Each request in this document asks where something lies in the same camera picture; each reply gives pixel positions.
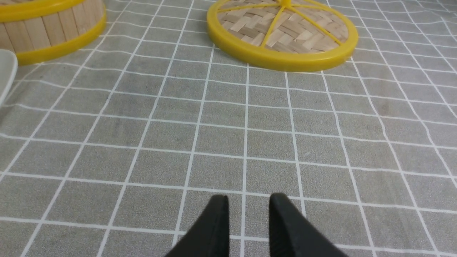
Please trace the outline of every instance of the yellow rim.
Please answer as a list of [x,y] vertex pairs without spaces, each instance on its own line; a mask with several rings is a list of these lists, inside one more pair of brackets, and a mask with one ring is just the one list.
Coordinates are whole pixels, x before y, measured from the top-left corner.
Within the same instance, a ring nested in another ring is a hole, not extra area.
[[19,62],[19,65],[29,65],[49,61],[72,53],[94,41],[103,32],[105,25],[106,12],[103,14],[100,21],[85,34],[56,46],[36,51],[17,53],[17,61]]
[[[225,4],[227,0],[219,0],[208,10],[207,23],[209,37],[212,39],[215,45],[217,45],[221,50],[225,51],[231,56],[255,66],[271,70],[311,72],[318,70],[327,70],[344,63],[348,58],[351,57],[352,52],[357,45],[359,36],[356,27],[347,17],[340,14],[339,12],[313,0],[306,1],[316,5],[314,8],[319,8],[334,13],[345,23],[349,33],[346,42],[341,43],[337,41],[339,47],[327,52],[317,54],[292,54],[285,52],[276,52],[265,49],[261,46],[257,47],[251,45],[230,34],[220,24],[217,18],[217,13],[223,11],[219,8]],[[281,10],[284,8],[293,10],[294,7],[304,6],[292,5],[290,4],[290,1],[287,2],[289,3],[286,3],[286,6],[283,6]]]
[[50,15],[71,8],[84,0],[34,0],[0,6],[0,22],[21,21]]

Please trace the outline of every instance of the white ceramic dish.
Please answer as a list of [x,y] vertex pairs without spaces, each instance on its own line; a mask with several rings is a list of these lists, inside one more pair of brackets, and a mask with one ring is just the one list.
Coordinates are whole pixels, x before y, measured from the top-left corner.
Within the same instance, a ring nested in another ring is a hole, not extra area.
[[0,49],[0,107],[10,91],[16,72],[16,55],[9,50]]

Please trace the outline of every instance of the gray fabric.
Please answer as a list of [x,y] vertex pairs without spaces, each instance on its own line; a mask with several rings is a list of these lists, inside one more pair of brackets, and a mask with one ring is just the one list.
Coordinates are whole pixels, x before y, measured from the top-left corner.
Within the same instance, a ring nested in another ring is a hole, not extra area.
[[107,0],[105,36],[19,69],[1,256],[162,256],[223,193],[232,256],[263,257],[273,192],[351,256],[457,255],[456,0],[324,0],[358,48],[304,74],[214,48],[210,1],[142,1]]

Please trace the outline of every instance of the bamboo steamer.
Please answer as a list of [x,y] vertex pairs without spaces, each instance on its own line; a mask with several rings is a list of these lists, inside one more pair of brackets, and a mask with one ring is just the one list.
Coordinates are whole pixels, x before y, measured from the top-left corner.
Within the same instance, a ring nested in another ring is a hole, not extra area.
[[351,57],[358,41],[347,17],[315,0],[219,0],[207,23],[221,50],[272,70],[336,67]]
[[0,48],[20,65],[43,62],[90,43],[105,23],[102,0],[0,0]]

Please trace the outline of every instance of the bamboo steamer lid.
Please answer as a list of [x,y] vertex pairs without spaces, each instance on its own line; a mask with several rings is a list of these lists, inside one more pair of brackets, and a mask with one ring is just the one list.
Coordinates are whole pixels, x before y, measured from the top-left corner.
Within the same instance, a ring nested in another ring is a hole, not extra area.
[[[349,19],[312,0],[222,0],[210,8],[207,20],[208,33],[222,50],[274,70],[332,68],[351,56],[358,40]],[[322,58],[327,64],[319,64]],[[280,64],[287,59],[295,68]]]

